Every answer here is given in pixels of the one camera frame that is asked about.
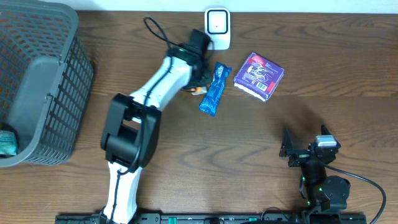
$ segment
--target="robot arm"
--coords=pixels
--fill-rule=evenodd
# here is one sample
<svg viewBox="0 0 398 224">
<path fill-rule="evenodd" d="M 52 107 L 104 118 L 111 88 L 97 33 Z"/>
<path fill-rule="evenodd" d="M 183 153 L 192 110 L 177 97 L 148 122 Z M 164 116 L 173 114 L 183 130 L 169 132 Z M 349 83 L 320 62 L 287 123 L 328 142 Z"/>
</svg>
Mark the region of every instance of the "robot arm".
<svg viewBox="0 0 398 224">
<path fill-rule="evenodd" d="M 105 220 L 111 217 L 115 223 L 129 223 L 132 220 L 137 210 L 136 194 L 141 171 L 157 146 L 162 111 L 181 88 L 192 83 L 192 78 L 197 80 L 200 78 L 197 74 L 203 74 L 203 56 L 209 42 L 206 34 L 193 30 L 190 42 L 170 49 L 162 66 L 142 88 L 129 96 L 117 94 L 113 98 L 101 139 L 111 175 L 108 203 L 102 215 Z M 172 68 L 161 79 L 170 66 L 171 58 Z M 148 90 L 159 79 L 161 81 L 143 105 Z M 141 123 L 141 119 L 145 119 L 144 129 L 137 130 L 123 124 L 124 120 Z M 129 167 L 132 167 L 131 172 L 118 175 L 118 171 L 123 173 Z"/>
</svg>

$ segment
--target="purple box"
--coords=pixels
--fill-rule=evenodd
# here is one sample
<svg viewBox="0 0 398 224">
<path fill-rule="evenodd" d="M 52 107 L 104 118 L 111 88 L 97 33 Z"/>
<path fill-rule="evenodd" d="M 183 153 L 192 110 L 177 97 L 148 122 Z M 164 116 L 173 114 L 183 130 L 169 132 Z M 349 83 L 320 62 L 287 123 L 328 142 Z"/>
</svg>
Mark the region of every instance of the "purple box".
<svg viewBox="0 0 398 224">
<path fill-rule="evenodd" d="M 284 76 L 285 70 L 256 53 L 244 62 L 234 78 L 234 86 L 266 102 Z"/>
</svg>

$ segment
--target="wooden surface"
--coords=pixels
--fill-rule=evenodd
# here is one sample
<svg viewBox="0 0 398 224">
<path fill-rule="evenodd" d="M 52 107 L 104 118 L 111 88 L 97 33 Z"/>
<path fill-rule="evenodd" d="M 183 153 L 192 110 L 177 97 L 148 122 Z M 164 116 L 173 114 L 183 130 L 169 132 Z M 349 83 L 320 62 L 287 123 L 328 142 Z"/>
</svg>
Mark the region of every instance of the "wooden surface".
<svg viewBox="0 0 398 224">
<path fill-rule="evenodd" d="M 98 65 L 80 137 L 61 166 L 0 169 L 0 223 L 53 223 L 59 213 L 105 206 L 109 172 L 100 136 L 111 98 L 142 86 L 165 43 L 142 23 L 150 14 L 170 40 L 203 28 L 203 13 L 79 12 L 80 36 Z M 285 68 L 267 103 L 233 87 L 251 52 Z M 180 92 L 162 117 L 157 152 L 142 173 L 138 203 L 163 212 L 261 212 L 305 206 L 300 169 L 278 157 L 282 127 L 306 147 L 325 123 L 342 144 L 333 166 L 368 177 L 387 194 L 379 223 L 398 214 L 398 15 L 232 13 L 229 50 L 211 59 L 233 67 L 215 118 L 202 96 Z M 351 182 L 348 211 L 370 221 L 381 194 Z"/>
</svg>

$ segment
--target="gray plastic basket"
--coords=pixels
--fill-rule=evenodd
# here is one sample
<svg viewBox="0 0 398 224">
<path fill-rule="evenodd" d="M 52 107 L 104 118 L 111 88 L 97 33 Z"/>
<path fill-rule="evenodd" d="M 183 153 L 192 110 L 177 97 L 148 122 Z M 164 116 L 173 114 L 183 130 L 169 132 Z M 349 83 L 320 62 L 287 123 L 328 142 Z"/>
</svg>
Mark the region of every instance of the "gray plastic basket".
<svg viewBox="0 0 398 224">
<path fill-rule="evenodd" d="M 20 162 L 55 165 L 74 149 L 93 83 L 76 12 L 58 3 L 0 0 L 0 121 Z"/>
</svg>

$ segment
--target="white backdrop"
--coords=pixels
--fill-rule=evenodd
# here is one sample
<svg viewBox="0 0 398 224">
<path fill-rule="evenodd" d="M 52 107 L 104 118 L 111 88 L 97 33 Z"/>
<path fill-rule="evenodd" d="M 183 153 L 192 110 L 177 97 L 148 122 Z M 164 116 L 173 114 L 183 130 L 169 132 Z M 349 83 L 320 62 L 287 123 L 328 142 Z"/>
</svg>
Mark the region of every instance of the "white backdrop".
<svg viewBox="0 0 398 224">
<path fill-rule="evenodd" d="M 398 0 L 44 0 L 76 10 L 193 11 L 224 6 L 231 12 L 342 12 L 398 14 Z"/>
</svg>

